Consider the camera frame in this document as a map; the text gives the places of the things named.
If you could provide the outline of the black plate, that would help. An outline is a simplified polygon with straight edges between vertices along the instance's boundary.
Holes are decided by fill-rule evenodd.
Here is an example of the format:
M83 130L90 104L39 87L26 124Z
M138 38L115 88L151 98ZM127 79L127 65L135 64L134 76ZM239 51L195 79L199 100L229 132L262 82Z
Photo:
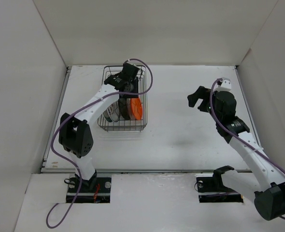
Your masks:
M123 117L124 120L128 119L128 110L127 110L127 101L126 99L120 98L118 100L118 105L119 105L119 111L121 116Z

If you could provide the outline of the orange plate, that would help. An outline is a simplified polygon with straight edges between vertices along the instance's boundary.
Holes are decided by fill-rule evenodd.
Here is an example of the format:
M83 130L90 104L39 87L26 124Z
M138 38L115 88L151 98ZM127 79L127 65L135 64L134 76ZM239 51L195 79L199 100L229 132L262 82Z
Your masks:
M130 108L133 118L135 120L141 120L143 117L143 108L140 98L130 99Z

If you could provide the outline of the clear glass plate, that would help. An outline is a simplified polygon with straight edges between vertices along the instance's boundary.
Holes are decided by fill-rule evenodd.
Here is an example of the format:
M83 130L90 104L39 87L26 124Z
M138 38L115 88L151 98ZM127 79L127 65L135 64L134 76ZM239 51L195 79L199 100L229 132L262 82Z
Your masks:
M132 120L132 111L130 105L130 99L125 99L125 119Z

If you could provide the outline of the red patterned white plate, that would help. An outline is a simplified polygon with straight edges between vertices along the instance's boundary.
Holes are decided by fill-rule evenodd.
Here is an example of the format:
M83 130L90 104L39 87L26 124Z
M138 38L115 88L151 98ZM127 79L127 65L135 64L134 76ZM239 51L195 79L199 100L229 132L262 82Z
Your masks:
M108 116L112 122L118 122L120 120L120 110L119 110L119 105L118 101L114 102L107 108Z

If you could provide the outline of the green rimmed white plate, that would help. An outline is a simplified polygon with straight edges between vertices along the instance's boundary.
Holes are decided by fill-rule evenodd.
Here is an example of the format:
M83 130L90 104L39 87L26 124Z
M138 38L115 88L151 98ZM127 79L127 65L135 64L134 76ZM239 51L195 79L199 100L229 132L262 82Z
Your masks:
M108 107L108 108L103 112L103 116L105 117L105 119L106 119L108 122L113 122L113 118L112 118L113 113L114 113L114 109Z

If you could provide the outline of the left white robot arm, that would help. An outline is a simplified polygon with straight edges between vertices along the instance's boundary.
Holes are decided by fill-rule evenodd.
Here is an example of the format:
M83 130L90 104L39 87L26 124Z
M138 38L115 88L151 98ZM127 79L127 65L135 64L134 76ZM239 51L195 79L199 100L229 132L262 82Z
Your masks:
M140 69L125 62L122 70L110 74L95 96L73 114L64 113L60 118L58 142L70 154L69 160L75 163L75 178L86 192L96 186L97 171L89 154L94 140L91 126L119 99L138 98L138 73Z

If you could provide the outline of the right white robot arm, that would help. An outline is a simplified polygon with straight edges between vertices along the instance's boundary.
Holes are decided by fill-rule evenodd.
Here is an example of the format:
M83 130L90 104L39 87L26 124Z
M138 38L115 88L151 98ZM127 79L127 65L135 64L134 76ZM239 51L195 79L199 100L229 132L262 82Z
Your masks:
M284 218L285 173L272 163L253 138L249 127L236 116L237 101L229 91L216 91L200 86L187 97L189 107L202 100L198 109L215 119L219 135L243 159L255 176L247 180L227 165L213 171L211 177L198 177L203 187L199 192L237 192L250 200L265 220Z

